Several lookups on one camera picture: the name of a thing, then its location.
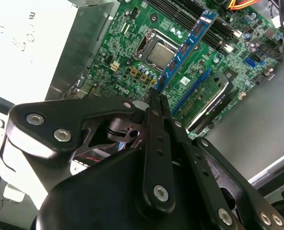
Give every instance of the cpu socket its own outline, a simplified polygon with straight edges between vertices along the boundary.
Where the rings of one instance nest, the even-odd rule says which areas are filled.
[[[172,60],[179,45],[156,29],[148,29],[133,58],[162,72]]]

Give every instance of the blue sata port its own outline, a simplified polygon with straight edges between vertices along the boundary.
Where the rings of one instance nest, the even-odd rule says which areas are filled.
[[[255,68],[255,67],[257,66],[257,63],[256,63],[253,59],[251,59],[251,58],[249,58],[249,57],[247,57],[244,62],[245,62],[247,65],[249,65],[249,66],[251,66],[251,67],[253,67],[253,68]]]

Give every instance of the blue expansion card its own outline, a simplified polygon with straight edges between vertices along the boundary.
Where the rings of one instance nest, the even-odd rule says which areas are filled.
[[[154,88],[161,94],[170,80],[180,70],[185,60],[190,56],[198,42],[203,38],[207,30],[214,23],[218,15],[215,12],[204,11],[196,22],[184,43],[179,47],[174,58],[167,65],[165,70],[160,75]]]

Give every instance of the screw head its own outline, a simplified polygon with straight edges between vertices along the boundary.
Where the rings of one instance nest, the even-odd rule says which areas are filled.
[[[71,134],[65,129],[58,129],[54,132],[54,137],[60,142],[69,142],[71,140]]]
[[[39,126],[45,122],[45,119],[39,114],[29,114],[26,117],[26,120],[29,124],[34,126]]]
[[[278,224],[279,226],[283,226],[282,220],[275,214],[272,214],[272,218],[274,219],[275,223]]]
[[[175,121],[176,126],[178,126],[179,128],[182,127],[181,123],[179,121]]]
[[[169,193],[167,190],[161,186],[161,185],[156,185],[153,189],[153,194],[155,197],[162,202],[166,202],[169,199]]]
[[[227,224],[228,226],[231,226],[232,225],[232,218],[231,216],[229,215],[229,213],[224,210],[223,208],[220,208],[218,210],[218,216],[219,218],[225,223]]]
[[[209,146],[208,142],[206,142],[204,139],[201,140],[201,143],[202,143],[204,146],[207,146],[207,147]]]
[[[217,64],[217,63],[219,62],[219,58],[217,58],[217,57],[214,58],[214,59],[213,59],[213,62],[214,62],[215,64]]]
[[[268,218],[267,215],[265,215],[264,212],[260,212],[260,217],[261,217],[261,220],[264,222],[264,224],[268,226],[272,225],[271,220]]]
[[[126,106],[127,108],[131,108],[131,104],[124,102],[124,106]]]

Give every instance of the ram slot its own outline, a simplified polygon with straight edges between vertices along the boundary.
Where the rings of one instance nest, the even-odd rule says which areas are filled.
[[[192,14],[195,17],[200,17],[204,10],[207,10],[206,7],[200,5],[199,3],[193,0],[175,0],[180,7],[186,10],[188,13]],[[227,22],[223,19],[218,18],[213,26],[210,29],[211,31],[216,32],[226,40],[233,40],[236,37],[239,37],[239,31],[233,29]]]
[[[180,8],[177,8],[168,1],[162,3],[162,0],[149,0],[149,3],[188,31],[190,31],[196,23],[196,19],[185,14]],[[227,52],[224,49],[225,43],[216,37],[216,35],[210,30],[202,38],[202,41],[211,46],[217,52],[227,55]]]

